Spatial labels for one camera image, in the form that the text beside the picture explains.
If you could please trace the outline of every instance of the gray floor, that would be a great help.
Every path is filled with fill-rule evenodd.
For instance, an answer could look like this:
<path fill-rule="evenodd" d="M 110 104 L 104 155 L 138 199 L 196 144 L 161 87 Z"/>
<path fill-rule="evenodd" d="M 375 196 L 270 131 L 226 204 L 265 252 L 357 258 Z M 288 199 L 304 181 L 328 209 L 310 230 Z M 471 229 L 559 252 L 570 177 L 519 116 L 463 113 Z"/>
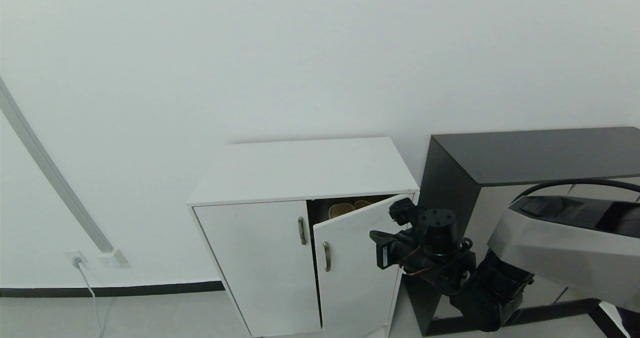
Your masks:
<path fill-rule="evenodd" d="M 105 338 L 243 337 L 242 324 L 226 292 L 98 298 L 98 311 L 106 321 Z M 391 338 L 421 336 L 404 290 L 398 297 L 390 335 Z M 98 336 L 98 326 L 90 298 L 3 297 L 0 298 L 0 336 L 92 338 Z M 448 335 L 449 338 L 526 336 L 604 338 L 587 315 L 503 328 L 495 333 Z M 304 338 L 320 338 L 320 335 Z"/>

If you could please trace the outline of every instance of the cabinet top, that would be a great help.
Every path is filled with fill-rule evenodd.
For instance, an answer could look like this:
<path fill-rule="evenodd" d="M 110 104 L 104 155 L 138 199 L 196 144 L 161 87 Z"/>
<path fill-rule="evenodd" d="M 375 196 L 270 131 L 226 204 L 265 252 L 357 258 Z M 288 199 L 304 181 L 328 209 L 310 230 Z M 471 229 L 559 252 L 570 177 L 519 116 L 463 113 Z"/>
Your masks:
<path fill-rule="evenodd" d="M 418 192 L 391 138 L 231 144 L 189 206 Z"/>
<path fill-rule="evenodd" d="M 631 127 L 434 135 L 482 186 L 640 175 L 640 130 Z"/>

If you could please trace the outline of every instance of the shoe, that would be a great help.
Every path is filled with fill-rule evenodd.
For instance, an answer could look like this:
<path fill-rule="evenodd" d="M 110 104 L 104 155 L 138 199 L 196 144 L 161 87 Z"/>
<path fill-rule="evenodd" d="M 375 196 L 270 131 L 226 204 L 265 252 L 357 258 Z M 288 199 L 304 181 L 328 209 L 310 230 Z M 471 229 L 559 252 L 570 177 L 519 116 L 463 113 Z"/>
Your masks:
<path fill-rule="evenodd" d="M 356 208 L 349 203 L 332 205 L 331 208 L 329 208 L 329 219 L 339 217 L 340 215 L 350 213 L 354 210 L 356 210 Z"/>
<path fill-rule="evenodd" d="M 362 209 L 362 208 L 364 208 L 365 206 L 368 206 L 368 205 L 371 205 L 370 201 L 358 200 L 358 201 L 355 202 L 354 207 L 356 209 Z"/>

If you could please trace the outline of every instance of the electrical outlet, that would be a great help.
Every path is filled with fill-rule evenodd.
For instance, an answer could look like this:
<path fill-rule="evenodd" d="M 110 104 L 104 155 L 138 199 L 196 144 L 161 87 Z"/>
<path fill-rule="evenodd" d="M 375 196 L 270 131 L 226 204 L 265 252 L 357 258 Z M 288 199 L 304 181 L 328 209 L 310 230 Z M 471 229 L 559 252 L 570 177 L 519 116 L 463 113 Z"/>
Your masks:
<path fill-rule="evenodd" d="M 74 263 L 74 258 L 76 258 L 76 256 L 82 259 L 82 263 L 87 264 L 87 258 L 85 258 L 85 256 L 82 254 L 80 250 L 67 249 L 67 250 L 63 250 L 62 254 L 66 256 L 67 260 L 71 264 Z"/>
<path fill-rule="evenodd" d="M 102 262 L 103 266 L 110 268 L 121 268 L 127 264 L 127 259 L 119 249 L 114 249 L 110 253 L 100 254 L 98 259 Z"/>

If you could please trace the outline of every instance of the metal handle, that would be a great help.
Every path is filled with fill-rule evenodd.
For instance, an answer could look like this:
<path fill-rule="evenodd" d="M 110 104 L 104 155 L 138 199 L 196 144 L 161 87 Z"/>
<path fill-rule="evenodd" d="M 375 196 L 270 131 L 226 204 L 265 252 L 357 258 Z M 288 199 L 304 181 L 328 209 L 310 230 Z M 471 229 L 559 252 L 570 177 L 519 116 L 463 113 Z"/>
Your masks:
<path fill-rule="evenodd" d="M 324 271 L 328 272 L 329 270 L 331 270 L 331 251 L 329 250 L 329 243 L 322 243 L 322 247 L 324 247 L 324 257 L 326 258 Z"/>
<path fill-rule="evenodd" d="M 297 218 L 297 230 L 300 233 L 300 242 L 302 245 L 306 246 L 307 237 L 305 236 L 305 219 L 302 217 Z"/>

